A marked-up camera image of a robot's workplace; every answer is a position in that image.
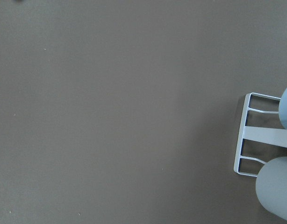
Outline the grey cup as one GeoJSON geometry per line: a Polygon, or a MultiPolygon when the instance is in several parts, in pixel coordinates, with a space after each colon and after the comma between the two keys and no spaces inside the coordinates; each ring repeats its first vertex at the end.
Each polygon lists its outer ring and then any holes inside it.
{"type": "Polygon", "coordinates": [[[272,159],[261,168],[256,195],[267,211],[287,221],[287,157],[272,159]]]}

